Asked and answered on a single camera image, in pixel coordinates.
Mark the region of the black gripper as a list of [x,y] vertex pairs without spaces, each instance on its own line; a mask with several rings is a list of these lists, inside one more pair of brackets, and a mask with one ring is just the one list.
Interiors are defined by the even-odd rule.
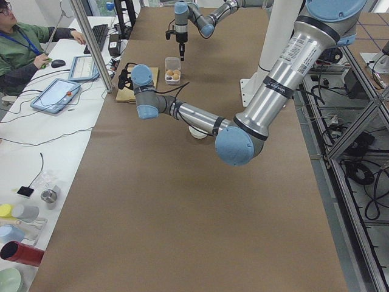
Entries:
[[187,42],[187,32],[176,31],[176,42],[179,43],[179,55],[181,61],[185,60],[185,43]]

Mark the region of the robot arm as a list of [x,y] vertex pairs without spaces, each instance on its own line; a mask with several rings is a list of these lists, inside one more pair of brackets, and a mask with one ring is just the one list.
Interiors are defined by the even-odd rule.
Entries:
[[210,37],[220,21],[240,8],[261,7],[270,13],[258,70],[241,80],[246,108],[232,120],[159,94],[151,69],[138,64],[131,71],[137,112],[141,119],[167,114],[216,138],[218,156],[228,165],[247,164],[263,149],[269,125],[290,100],[322,52],[347,46],[356,37],[364,1],[226,1],[208,15],[194,3],[174,5],[172,34],[183,46],[188,23]]
[[271,10],[274,1],[224,1],[216,10],[208,15],[203,15],[195,3],[179,1],[174,4],[174,20],[168,25],[165,38],[175,36],[179,44],[179,56],[185,60],[185,43],[188,41],[188,22],[192,22],[198,29],[201,37],[207,39],[213,35],[217,24],[229,15],[237,12],[240,8],[260,7]]

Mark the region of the person's hand at keyboard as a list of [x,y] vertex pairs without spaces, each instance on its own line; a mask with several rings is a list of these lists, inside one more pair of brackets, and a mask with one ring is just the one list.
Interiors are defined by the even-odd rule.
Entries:
[[71,35],[77,43],[79,43],[80,45],[86,45],[86,40],[81,32],[77,30],[72,30]]

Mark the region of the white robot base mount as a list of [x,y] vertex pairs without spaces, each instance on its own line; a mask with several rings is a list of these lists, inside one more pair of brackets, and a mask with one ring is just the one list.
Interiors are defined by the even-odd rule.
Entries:
[[258,69],[250,79],[240,80],[243,107],[249,105],[264,78],[288,44],[294,29],[294,22],[304,5],[303,0],[274,0],[272,9],[265,9],[269,12],[269,23]]

